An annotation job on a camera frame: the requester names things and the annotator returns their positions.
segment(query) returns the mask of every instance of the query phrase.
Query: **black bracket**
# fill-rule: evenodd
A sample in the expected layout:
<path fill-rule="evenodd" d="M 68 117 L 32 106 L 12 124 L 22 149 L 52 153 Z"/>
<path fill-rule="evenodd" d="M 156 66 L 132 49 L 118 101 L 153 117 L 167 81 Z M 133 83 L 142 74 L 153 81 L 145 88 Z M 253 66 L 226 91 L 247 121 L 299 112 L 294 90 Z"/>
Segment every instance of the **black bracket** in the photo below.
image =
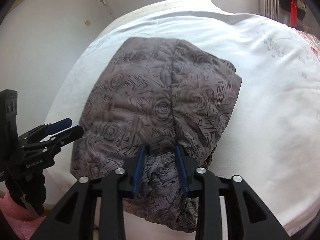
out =
<path fill-rule="evenodd" d="M 122 168 L 102 179 L 90 181 L 81 177 L 31 240 L 92 239 L 98 196 L 101 197 L 99 240 L 125 240 L 122 198 L 134 198 L 136 189 L 140 189 L 147 153 L 147 147 L 140 147 L 135 158 L 126 159 Z M 226 201 L 229 240 L 290 240 L 243 178 L 238 175 L 231 179 L 216 177 L 199 168 L 196 160 L 186 156 L 181 146 L 176 147 L 176 157 L 181 190 L 188 197 L 199 197 L 196 240 L 222 240 L 220 196 Z"/>

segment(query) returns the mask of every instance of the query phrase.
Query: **rose pattern fabric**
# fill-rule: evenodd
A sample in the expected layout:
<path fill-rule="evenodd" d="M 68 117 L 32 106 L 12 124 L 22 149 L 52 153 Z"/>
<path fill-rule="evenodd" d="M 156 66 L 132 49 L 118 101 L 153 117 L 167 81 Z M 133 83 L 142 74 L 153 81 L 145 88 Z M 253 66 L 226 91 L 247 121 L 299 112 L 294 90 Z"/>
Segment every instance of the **rose pattern fabric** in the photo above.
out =
<path fill-rule="evenodd" d="M 71 173 L 101 178 L 150 145 L 139 197 L 124 208 L 171 229 L 196 230 L 197 199 L 179 187 L 174 146 L 208 167 L 235 106 L 241 78 L 227 60 L 187 41 L 130 38 L 103 71 L 82 112 Z"/>

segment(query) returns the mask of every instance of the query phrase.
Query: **red object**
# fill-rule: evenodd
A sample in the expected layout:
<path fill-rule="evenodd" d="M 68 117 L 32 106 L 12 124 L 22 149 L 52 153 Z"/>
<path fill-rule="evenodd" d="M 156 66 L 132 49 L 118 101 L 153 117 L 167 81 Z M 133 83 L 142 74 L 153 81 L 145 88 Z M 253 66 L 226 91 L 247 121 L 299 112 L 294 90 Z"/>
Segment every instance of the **red object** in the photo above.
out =
<path fill-rule="evenodd" d="M 318 52 L 317 52 L 317 50 L 316 50 L 315 48 L 311 47 L 311 50 L 313 51 L 313 53 L 314 53 L 316 56 L 318 56 Z"/>
<path fill-rule="evenodd" d="M 21 240 L 29 240 L 44 220 L 44 217 L 35 220 L 30 217 L 28 210 L 16 204 L 10 197 L 9 192 L 4 195 L 3 199 L 0 198 L 0 212 Z"/>
<path fill-rule="evenodd" d="M 298 11 L 295 0 L 291 1 L 291 18 L 290 18 L 290 26 L 295 28 L 298 26 Z"/>

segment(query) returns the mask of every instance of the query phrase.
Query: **wall switch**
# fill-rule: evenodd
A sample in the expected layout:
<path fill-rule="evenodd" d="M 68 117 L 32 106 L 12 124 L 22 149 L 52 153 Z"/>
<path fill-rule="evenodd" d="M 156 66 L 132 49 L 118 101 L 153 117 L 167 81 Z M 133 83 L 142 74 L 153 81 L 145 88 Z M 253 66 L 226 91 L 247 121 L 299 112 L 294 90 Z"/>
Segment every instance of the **wall switch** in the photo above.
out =
<path fill-rule="evenodd" d="M 89 20 L 86 20 L 84 23 L 85 23 L 85 25 L 87 25 L 87 26 L 91 25 L 91 22 L 90 22 Z"/>

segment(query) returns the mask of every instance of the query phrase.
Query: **bed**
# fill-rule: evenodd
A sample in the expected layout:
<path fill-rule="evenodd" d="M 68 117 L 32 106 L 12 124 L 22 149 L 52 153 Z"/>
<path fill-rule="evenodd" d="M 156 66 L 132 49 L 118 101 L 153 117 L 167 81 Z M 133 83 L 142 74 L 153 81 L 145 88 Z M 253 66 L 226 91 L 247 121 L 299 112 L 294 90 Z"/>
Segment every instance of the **bed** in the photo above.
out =
<path fill-rule="evenodd" d="M 286 25 L 226 13 L 210 0 L 156 3 L 115 20 L 90 44 L 60 88 L 46 123 L 66 117 L 78 123 L 93 85 L 129 37 L 184 39 L 235 65 L 243 81 L 209 169 L 221 177 L 243 176 L 290 236 L 306 226 L 320 208 L 320 62 L 307 42 Z M 45 172 L 47 207 L 76 181 L 70 174 L 71 151 L 71 145 L 63 147 Z M 195 237 L 131 214 L 124 217 L 129 240 Z"/>

